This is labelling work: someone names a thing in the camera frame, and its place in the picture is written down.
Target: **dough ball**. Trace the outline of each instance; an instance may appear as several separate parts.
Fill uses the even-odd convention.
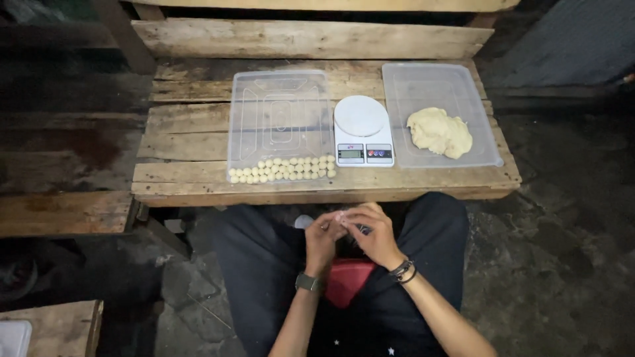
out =
[[[449,117],[443,109],[431,107],[412,114],[406,126],[412,143],[419,149],[458,159],[472,149],[472,135],[458,116]]]

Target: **black pants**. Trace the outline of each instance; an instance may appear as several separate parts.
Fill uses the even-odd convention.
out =
[[[266,356],[295,295],[305,263],[304,231],[238,205],[205,222],[225,279],[236,334],[251,357]],[[469,222],[465,206],[432,192],[415,200],[397,238],[401,251],[457,310]],[[406,291],[376,268],[346,310],[322,299],[309,356],[442,355]]]

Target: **raw dough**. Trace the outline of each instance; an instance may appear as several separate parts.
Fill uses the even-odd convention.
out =
[[[408,118],[412,142],[419,149],[458,159],[472,149],[472,135],[458,116],[451,118],[445,110],[431,107]]]

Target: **white scale platform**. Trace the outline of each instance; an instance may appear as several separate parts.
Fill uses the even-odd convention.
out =
[[[354,95],[335,106],[339,167],[392,167],[394,146],[388,112],[375,99]]]

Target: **white container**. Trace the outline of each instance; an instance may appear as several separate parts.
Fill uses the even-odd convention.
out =
[[[267,159],[319,158],[333,153],[325,72],[243,72],[234,76],[228,181],[231,168],[253,168]]]
[[[397,164],[403,168],[502,166],[481,96],[467,68],[449,64],[385,64],[382,66],[386,107],[391,120]],[[419,149],[412,143],[408,118],[437,107],[467,123],[472,149],[459,159]]]
[[[0,322],[0,357],[26,357],[31,331],[28,321]]]

